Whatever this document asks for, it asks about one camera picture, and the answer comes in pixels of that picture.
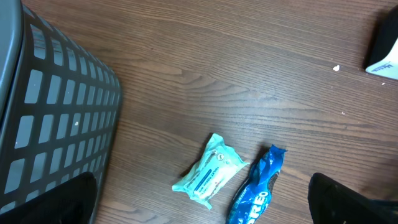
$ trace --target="gray plastic basket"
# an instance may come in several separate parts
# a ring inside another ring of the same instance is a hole
[[[21,2],[2,3],[0,213],[85,171],[100,194],[121,105],[118,78]]]

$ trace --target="light blue packet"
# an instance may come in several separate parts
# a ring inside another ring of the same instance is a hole
[[[201,159],[172,189],[187,193],[190,199],[211,209],[209,199],[248,164],[232,147],[224,144],[223,137],[213,134]]]

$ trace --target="wooden floor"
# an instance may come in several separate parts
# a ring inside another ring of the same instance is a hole
[[[210,211],[171,190],[209,133],[250,162],[262,145],[289,150],[257,223],[311,223],[314,172],[398,199],[398,81],[363,69],[374,26],[396,1],[24,2],[121,79],[98,224],[224,223],[249,166]]]

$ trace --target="oreo package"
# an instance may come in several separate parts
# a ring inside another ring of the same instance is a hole
[[[233,199],[226,224],[253,224],[267,209],[272,199],[272,188],[284,162],[286,150],[272,146],[254,164],[248,179]]]
[[[211,209],[209,199],[246,165],[221,136],[213,134],[201,159],[172,189],[187,193],[190,199]]]

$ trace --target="basket grid hole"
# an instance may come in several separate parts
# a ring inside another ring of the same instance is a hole
[[[112,92],[112,96],[111,96],[111,102],[109,103],[110,105],[113,105],[113,101],[114,101],[114,92]]]
[[[73,41],[72,39],[69,39],[70,42],[73,44],[73,46],[75,46],[77,49],[79,49],[79,47],[77,46],[77,44],[75,43],[75,41]]]
[[[102,92],[103,90],[101,88],[98,89],[98,94],[97,94],[97,100],[96,100],[96,105],[100,105],[101,104],[101,100],[102,100]]]
[[[91,155],[91,152],[92,152],[92,150],[93,150],[93,144],[94,144],[94,139],[93,139],[93,138],[91,138],[90,140],[88,140],[86,158],[89,157],[89,156]]]
[[[22,5],[22,8],[24,9],[24,12],[34,18],[33,13],[25,5]]]
[[[106,84],[109,84],[108,73],[106,71],[104,71],[104,74],[105,74],[105,82],[106,82]]]
[[[101,184],[101,180],[102,180],[102,172],[99,174],[99,181],[98,181],[98,187],[100,187]]]
[[[98,122],[98,112],[95,112],[94,116],[93,116],[93,122],[91,124],[91,131],[95,131],[96,130],[97,122]]]
[[[79,143],[79,149],[76,156],[76,162],[79,162],[83,158],[83,154],[85,152],[86,141],[81,141]]]
[[[62,150],[63,149],[61,147],[54,150],[54,153],[52,155],[51,165],[50,165],[50,174],[53,174],[54,172],[59,170]]]
[[[68,80],[67,88],[65,89],[65,96],[63,97],[64,105],[69,105],[72,102],[74,89],[75,89],[75,81]]]
[[[101,144],[101,136],[97,136],[96,141],[95,141],[94,154],[98,152],[98,149],[100,148],[100,144]]]
[[[101,82],[103,82],[103,81],[104,81],[104,77],[102,76],[101,68],[99,68],[98,66],[97,66],[97,71],[98,71],[98,78],[99,78],[99,80],[100,80]]]
[[[107,155],[107,152],[105,152],[104,160],[102,161],[102,166],[105,166],[106,155]]]
[[[79,55],[79,59],[80,59],[81,74],[87,75],[86,59],[83,56],[81,56],[81,55]]]
[[[104,103],[103,103],[104,106],[108,104],[108,100],[109,100],[109,90],[105,90]]]
[[[15,142],[15,148],[25,147],[29,144],[30,134],[32,132],[34,117],[32,115],[22,116],[19,121],[19,127],[17,132],[17,139]]]
[[[63,166],[64,168],[72,164],[74,153],[75,153],[75,144],[70,144],[68,146],[67,157],[65,158],[65,165]]]
[[[111,133],[108,133],[108,140],[106,141],[106,147],[109,147],[110,142],[111,142]]]
[[[73,115],[72,128],[70,129],[70,136],[77,135],[80,125],[80,113]]]
[[[88,163],[86,163],[86,164],[83,166],[83,169],[81,170],[81,172],[82,172],[82,173],[83,173],[83,172],[86,172],[87,169],[88,169]]]
[[[26,88],[25,103],[36,103],[39,97],[40,86],[42,84],[43,73],[32,69]]]
[[[43,117],[42,128],[40,129],[39,143],[47,142],[50,139],[54,115],[46,114]]]
[[[65,182],[68,181],[68,180],[69,180],[69,174],[64,175],[64,176],[61,178],[61,184],[65,183]]]
[[[95,171],[97,171],[98,168],[100,168],[101,157],[102,157],[102,155],[99,155],[97,158],[97,164],[95,165]]]
[[[90,164],[90,172],[94,171],[94,165],[95,165],[95,159],[93,159],[91,164]]]
[[[106,134],[104,134],[104,135],[102,136],[101,150],[103,150],[104,147],[105,147],[105,141],[106,141]]]
[[[42,178],[46,157],[47,157],[47,153],[45,153],[45,152],[36,155],[35,161],[33,164],[32,175],[30,177],[31,183]]]
[[[105,125],[106,128],[109,126],[109,120],[110,120],[110,119],[111,119],[111,112],[109,111],[109,112],[108,112],[108,115],[107,115],[107,117],[106,117],[106,125]]]
[[[0,209],[0,214],[3,214],[4,212],[8,212],[8,211],[10,211],[11,209],[13,209],[14,207],[15,207],[15,202],[11,202],[11,203],[9,203],[9,204],[3,206],[3,207]]]
[[[34,55],[37,58],[45,59],[45,39],[43,31],[32,24],[30,25],[30,29],[33,35]]]
[[[67,37],[65,37],[65,35],[64,35],[60,30],[58,30],[56,27],[54,27],[54,29],[57,31],[57,33],[58,33],[65,41],[68,41]]]
[[[116,111],[115,111],[115,112],[113,112],[112,126],[114,126],[115,117],[116,117]]]
[[[56,104],[60,93],[61,78],[56,75],[51,76],[49,95],[47,96],[47,104]]]
[[[41,16],[37,16],[37,17],[40,19],[40,21],[42,21],[42,23],[43,23],[47,28],[49,28],[49,29],[52,31],[52,28],[51,28],[50,24],[48,24],[47,21],[45,21]]]
[[[51,43],[54,51],[54,64],[62,66],[63,65],[63,54],[61,43],[53,38],[51,38]]]
[[[120,93],[118,94],[118,102],[116,103],[117,105],[119,105],[119,100],[120,100]]]
[[[94,93],[95,93],[95,87],[90,86],[90,90],[88,91],[88,98],[87,98],[87,105],[92,105],[94,102]]]
[[[69,120],[69,114],[61,114],[60,123],[58,125],[57,139],[65,137],[68,120]]]
[[[89,61],[88,64],[90,65],[90,75],[91,75],[91,77],[94,78],[94,79],[96,79],[96,76],[95,76],[95,67],[94,67],[93,62]]]
[[[102,127],[104,126],[104,120],[105,120],[105,112],[101,113],[101,119],[99,120],[99,127],[98,129],[102,129]]]
[[[36,198],[37,196],[39,196],[39,190],[35,190],[35,191],[29,193],[26,196],[26,201],[25,202],[28,202],[28,201],[32,200],[33,198]]]
[[[76,66],[76,57],[75,53],[73,52],[72,49],[67,47],[67,52],[68,52],[68,59],[69,59],[69,69],[72,71],[76,71],[77,66]]]
[[[113,79],[113,76],[110,75],[110,77],[111,77],[111,84],[112,84],[112,86],[114,86],[114,79]]]
[[[56,185],[57,183],[55,181],[47,184],[47,186],[45,187],[45,191],[48,192],[49,190],[53,189]]]
[[[77,94],[77,101],[76,101],[77,105],[83,104],[83,100],[85,99],[85,94],[86,94],[86,84],[81,83],[79,84],[79,92]]]
[[[75,169],[75,171],[73,171],[73,177],[77,177],[77,175],[79,175],[80,172],[80,168]]]
[[[81,129],[81,133],[84,134],[87,132],[88,130],[88,125],[90,123],[90,113],[85,113],[85,118],[84,118],[84,122],[83,122],[83,128]]]
[[[13,161],[8,171],[8,178],[6,182],[6,188],[4,193],[11,192],[19,187],[22,177],[22,171],[24,170],[25,159],[18,159]]]

